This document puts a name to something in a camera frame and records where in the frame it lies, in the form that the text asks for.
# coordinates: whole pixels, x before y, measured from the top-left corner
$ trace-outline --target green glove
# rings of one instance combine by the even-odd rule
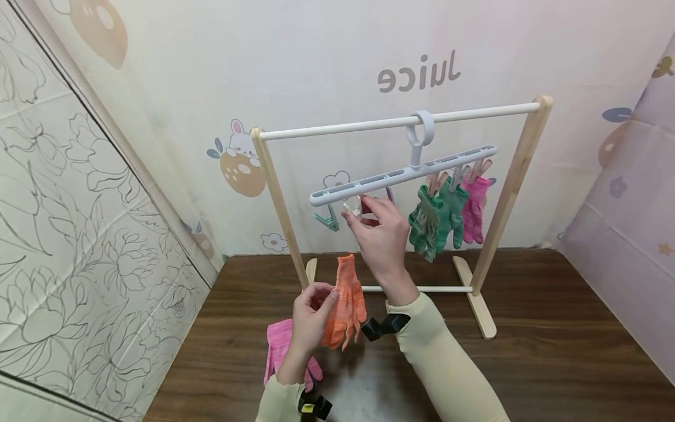
[[[420,198],[420,203],[408,216],[408,223],[411,227],[408,240],[416,253],[426,257],[429,238],[433,239],[436,226],[438,225],[438,214],[436,212],[438,206],[436,204],[437,198],[429,197],[426,185],[420,187],[417,197]]]
[[[408,216],[408,223],[411,227],[408,239],[415,252],[424,256],[429,262],[433,262],[436,254],[446,247],[448,234],[453,228],[450,202],[454,194],[450,193],[449,180],[441,186],[440,195],[433,198],[429,197],[427,186],[421,186],[417,192],[420,203]]]
[[[450,213],[449,222],[452,230],[452,246],[455,249],[459,249],[462,247],[462,237],[464,235],[462,210],[468,198],[468,193],[459,186],[457,186],[454,192],[450,192],[450,189],[447,189],[445,192],[448,195],[443,200],[448,204],[448,211]]]

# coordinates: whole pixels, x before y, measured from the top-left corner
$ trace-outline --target left hand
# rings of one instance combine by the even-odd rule
[[[328,283],[312,283],[293,302],[293,335],[289,348],[312,354],[321,344],[328,315],[340,294]]]
[[[312,283],[293,302],[293,334],[277,372],[281,385],[302,384],[309,358],[321,344],[328,315],[340,294],[328,283]]]

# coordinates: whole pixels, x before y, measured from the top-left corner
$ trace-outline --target white horizontal rod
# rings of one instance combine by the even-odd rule
[[[378,293],[382,291],[380,286],[361,286],[364,293]],[[471,293],[470,286],[417,286],[424,293]]]
[[[502,105],[486,109],[451,111],[449,113],[432,114],[435,123],[455,122],[457,120],[481,119],[483,117],[497,117],[501,115],[514,115],[534,113],[539,110],[539,103],[525,103],[515,105]],[[396,119],[373,120],[370,122],[356,122],[334,124],[330,126],[317,126],[315,128],[277,130],[274,132],[261,132],[260,139],[275,140],[287,138],[302,138],[303,136],[330,135],[346,132],[360,132],[361,130],[374,130],[386,128],[400,128],[413,124],[422,124],[417,116],[397,117]]]
[[[372,192],[374,190],[421,178],[428,174],[442,172],[443,170],[452,169],[460,165],[492,157],[496,153],[496,146],[485,145],[462,153],[427,161],[417,169],[408,166],[403,169],[320,190],[309,196],[309,203],[313,207],[322,207],[323,205],[340,201],[343,198],[351,198],[352,196]]]

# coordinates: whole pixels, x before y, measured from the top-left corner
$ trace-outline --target teal clothespin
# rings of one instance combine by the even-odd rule
[[[333,211],[333,204],[328,204],[328,212],[330,212],[331,214],[328,218],[321,217],[319,214],[316,213],[314,214],[314,218],[319,220],[321,224],[328,227],[330,230],[336,232],[340,229],[340,225],[338,224],[338,219],[335,218],[335,211]]]

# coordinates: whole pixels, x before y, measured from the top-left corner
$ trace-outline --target wooden upright post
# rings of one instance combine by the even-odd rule
[[[293,226],[291,226],[291,219],[290,216],[288,215],[286,202],[284,202],[284,196],[281,193],[281,186],[279,186],[279,179],[277,178],[277,172],[274,170],[274,164],[272,163],[272,156],[269,154],[269,148],[267,148],[267,143],[260,139],[260,132],[261,132],[260,128],[253,128],[250,131],[250,137],[251,139],[253,139],[253,145],[255,146],[255,149],[258,153],[258,158],[260,159],[261,167],[265,172],[265,180],[267,181],[267,188],[269,189],[270,196],[272,196],[274,209],[277,210],[277,215],[279,216],[279,223],[281,223],[281,230],[283,231],[284,237],[286,237],[286,242],[288,243],[288,250],[291,252],[291,258],[293,259],[293,265],[295,266],[296,272],[298,273],[300,285],[304,290],[307,286],[309,286],[307,272],[305,272],[305,267],[304,264],[302,263],[300,248],[298,248],[298,241],[295,239]]]
[[[511,166],[506,174],[502,193],[499,195],[495,215],[492,217],[481,255],[478,258],[476,269],[473,271],[471,288],[473,289],[472,294],[474,296],[478,296],[481,293],[485,276],[490,269],[492,258],[495,256],[495,251],[499,246],[500,239],[502,239],[506,222],[516,202],[518,191],[520,191],[527,168],[530,166],[530,161],[532,161],[532,156],[535,154],[541,133],[546,126],[546,121],[553,107],[553,99],[551,97],[538,96],[534,102],[539,103],[539,110],[529,114],[525,120],[525,125],[522,127],[516,152],[513,155]]]

